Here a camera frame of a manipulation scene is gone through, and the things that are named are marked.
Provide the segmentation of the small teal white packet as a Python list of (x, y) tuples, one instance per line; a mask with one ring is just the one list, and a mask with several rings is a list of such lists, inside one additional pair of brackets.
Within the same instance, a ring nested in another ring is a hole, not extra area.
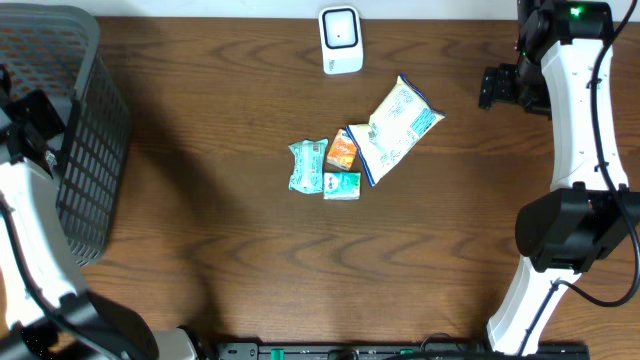
[(323, 179), (324, 200), (358, 200), (361, 174), (352, 172), (325, 173)]

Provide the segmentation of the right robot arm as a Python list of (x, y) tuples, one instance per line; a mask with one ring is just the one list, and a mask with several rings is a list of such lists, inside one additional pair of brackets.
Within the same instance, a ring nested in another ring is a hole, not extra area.
[(531, 358), (567, 291), (625, 239), (637, 241), (639, 195), (616, 143), (610, 94), (613, 44), (623, 24), (605, 2), (518, 5), (519, 58), (486, 69), (479, 105), (515, 104), (551, 119), (549, 192), (518, 213), (518, 268), (486, 326), (491, 355)]

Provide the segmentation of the orange snack packet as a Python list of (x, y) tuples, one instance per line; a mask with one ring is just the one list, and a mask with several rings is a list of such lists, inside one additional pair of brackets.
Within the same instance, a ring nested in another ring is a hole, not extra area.
[(349, 171), (355, 160), (357, 147), (345, 129), (339, 129), (327, 154), (327, 163)]

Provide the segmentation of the green snack packet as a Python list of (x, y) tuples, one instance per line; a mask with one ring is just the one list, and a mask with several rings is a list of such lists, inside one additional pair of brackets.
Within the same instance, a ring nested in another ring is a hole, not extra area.
[(289, 146), (294, 156), (294, 168), (289, 180), (289, 189), (303, 194), (323, 191), (323, 168), (327, 139), (303, 140)]

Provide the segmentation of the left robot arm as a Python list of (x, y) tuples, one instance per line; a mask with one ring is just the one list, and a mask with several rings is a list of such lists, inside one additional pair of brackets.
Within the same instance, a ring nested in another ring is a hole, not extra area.
[(4, 359), (200, 359), (189, 333), (152, 331), (140, 315), (91, 291), (56, 214), (58, 188), (30, 124), (12, 124), (1, 159)]

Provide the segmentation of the white blue snack bag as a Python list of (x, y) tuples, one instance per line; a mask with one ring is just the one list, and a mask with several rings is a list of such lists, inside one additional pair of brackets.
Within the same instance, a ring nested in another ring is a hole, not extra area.
[(370, 186), (376, 186), (446, 115), (432, 107), (424, 93), (405, 74), (366, 124), (346, 131), (358, 150)]

